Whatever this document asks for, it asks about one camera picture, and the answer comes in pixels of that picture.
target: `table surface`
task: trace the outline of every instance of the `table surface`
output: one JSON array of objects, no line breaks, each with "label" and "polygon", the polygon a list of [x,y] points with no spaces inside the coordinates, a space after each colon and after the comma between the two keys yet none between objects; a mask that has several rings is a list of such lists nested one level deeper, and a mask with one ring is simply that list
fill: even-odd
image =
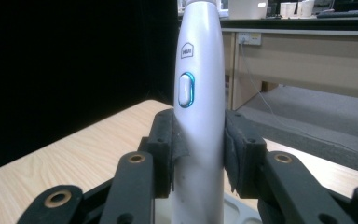
[{"label": "table surface", "polygon": [[[0,223],[15,223],[46,189],[76,185],[86,192],[112,178],[119,158],[137,150],[156,113],[167,108],[157,101],[142,102],[1,167]],[[268,150],[298,156],[327,188],[351,197],[358,186],[357,171],[266,141]],[[235,196],[229,190],[225,178],[225,192]],[[256,200],[241,201],[256,208]]]}]

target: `brass screw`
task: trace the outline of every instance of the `brass screw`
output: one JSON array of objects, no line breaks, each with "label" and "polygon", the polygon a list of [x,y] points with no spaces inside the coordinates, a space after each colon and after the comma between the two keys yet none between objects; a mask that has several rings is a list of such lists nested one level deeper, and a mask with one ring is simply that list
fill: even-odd
[{"label": "brass screw", "polygon": [[130,163],[140,163],[140,162],[143,162],[144,160],[145,160],[145,157],[140,154],[135,154],[135,155],[129,157]]},{"label": "brass screw", "polygon": [[50,194],[45,200],[45,206],[49,208],[59,207],[67,203],[72,197],[71,191],[62,189]]},{"label": "brass screw", "polygon": [[283,163],[290,163],[293,161],[292,158],[284,154],[277,154],[275,155],[274,158],[276,161],[283,162]]}]

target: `electric toothbrush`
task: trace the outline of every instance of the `electric toothbrush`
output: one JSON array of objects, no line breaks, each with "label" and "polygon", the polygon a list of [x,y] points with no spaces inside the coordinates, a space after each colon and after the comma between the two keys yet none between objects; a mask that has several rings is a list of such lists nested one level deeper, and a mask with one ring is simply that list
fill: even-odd
[{"label": "electric toothbrush", "polygon": [[215,1],[187,0],[179,34],[174,114],[189,156],[175,163],[172,223],[223,223],[225,75]]}]

